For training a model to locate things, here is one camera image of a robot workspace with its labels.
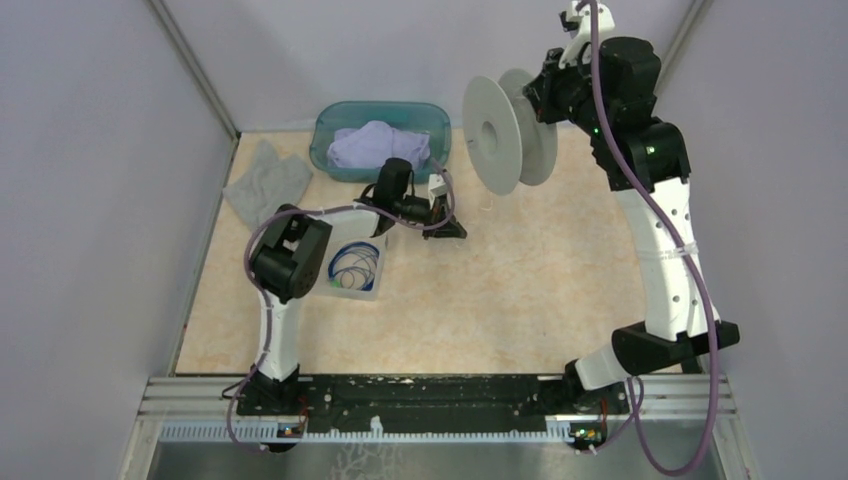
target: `gray cloth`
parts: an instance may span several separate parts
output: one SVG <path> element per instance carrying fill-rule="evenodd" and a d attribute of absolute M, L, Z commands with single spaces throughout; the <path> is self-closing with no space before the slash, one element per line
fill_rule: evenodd
<path fill-rule="evenodd" d="M 265 140 L 256 146 L 253 164 L 238 180 L 224 188 L 224 198 L 253 231 L 276 213 L 280 205 L 296 205 L 312 180 L 312 170 L 297 155 L 280 160 Z"/>

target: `metal corner post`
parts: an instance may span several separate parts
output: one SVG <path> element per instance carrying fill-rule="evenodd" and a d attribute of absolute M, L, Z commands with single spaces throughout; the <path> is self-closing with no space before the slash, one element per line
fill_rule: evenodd
<path fill-rule="evenodd" d="M 689 41 L 692 38 L 692 32 L 694 32 L 695 28 L 704 19 L 704 16 L 712 4 L 713 0 L 693 0 L 692 4 L 689 6 L 689 10 L 686 12 L 686 16 L 683 17 L 683 21 L 677 28 L 677 32 L 674 34 L 674 39 L 671 41 L 671 45 L 665 53 L 665 58 L 663 58 L 663 68 L 660 71 L 660 77 L 657 80 L 657 86 L 654 89 L 655 95 L 659 96 L 665 89 L 665 86 L 668 84 L 669 77 L 672 72 L 674 72 L 674 68 L 680 62 L 682 53 L 689 45 Z"/>
<path fill-rule="evenodd" d="M 233 123 L 232 117 L 227 111 L 226 106 L 224 106 L 224 102 L 215 91 L 215 88 L 212 86 L 212 82 L 209 80 L 206 72 L 204 72 L 203 68 L 200 66 L 197 56 L 192 51 L 191 46 L 188 44 L 188 41 L 180 30 L 179 25 L 177 25 L 174 16 L 165 4 L 165 0 L 144 0 L 144 2 L 148 5 L 148 7 L 150 7 L 150 11 L 153 13 L 153 16 L 156 17 L 156 20 L 162 27 L 162 31 L 165 33 L 165 36 L 168 37 L 168 41 L 171 44 L 174 53 L 176 53 L 177 57 L 179 57 L 180 62 L 186 68 L 186 71 L 191 76 L 195 86 L 203 96 L 203 99 L 206 101 L 207 105 L 209 105 L 209 108 L 218 118 L 218 121 L 221 122 L 221 126 L 227 132 L 227 135 L 229 135 L 233 141 L 238 140 L 241 133 L 236 128 L 235 123 Z"/>

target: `blue cable coil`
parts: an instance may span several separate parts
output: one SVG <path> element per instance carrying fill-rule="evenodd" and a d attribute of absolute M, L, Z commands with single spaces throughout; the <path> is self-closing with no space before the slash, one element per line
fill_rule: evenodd
<path fill-rule="evenodd" d="M 380 250 L 368 242 L 345 245 L 330 260 L 327 276 L 336 287 L 370 292 L 374 288 Z"/>

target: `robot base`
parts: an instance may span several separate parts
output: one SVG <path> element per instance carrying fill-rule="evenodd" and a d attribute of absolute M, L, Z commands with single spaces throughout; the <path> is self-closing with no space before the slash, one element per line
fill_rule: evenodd
<path fill-rule="evenodd" d="M 256 372 L 244 388 L 236 413 L 241 416 L 298 415 L 304 408 L 304 394 L 298 382 L 300 366 L 283 381 Z"/>
<path fill-rule="evenodd" d="M 735 323 L 722 321 L 716 322 L 715 326 L 719 349 L 739 343 L 739 327 Z M 639 322 L 613 332 L 612 350 L 621 366 L 620 370 L 627 376 L 635 377 L 706 355 L 709 353 L 709 342 L 706 333 L 694 337 L 682 333 L 677 341 L 670 342 L 647 333 L 645 322 Z M 562 390 L 563 396 L 577 408 L 593 405 L 599 396 L 604 395 L 604 389 L 584 388 L 584 382 L 578 373 L 577 360 L 572 360 L 565 366 Z"/>

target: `cable spool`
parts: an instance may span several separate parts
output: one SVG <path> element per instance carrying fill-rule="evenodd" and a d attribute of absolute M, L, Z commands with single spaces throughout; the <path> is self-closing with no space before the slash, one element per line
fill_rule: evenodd
<path fill-rule="evenodd" d="M 336 288 L 370 292 L 374 288 L 380 250 L 368 242 L 342 247 L 327 266 L 327 277 Z"/>
<path fill-rule="evenodd" d="M 477 176 L 496 195 L 508 195 L 519 181 L 541 185 L 556 163 L 556 126 L 538 123 L 522 92 L 531 80 L 525 70 L 514 68 L 498 82 L 474 77 L 465 89 L 466 148 Z"/>

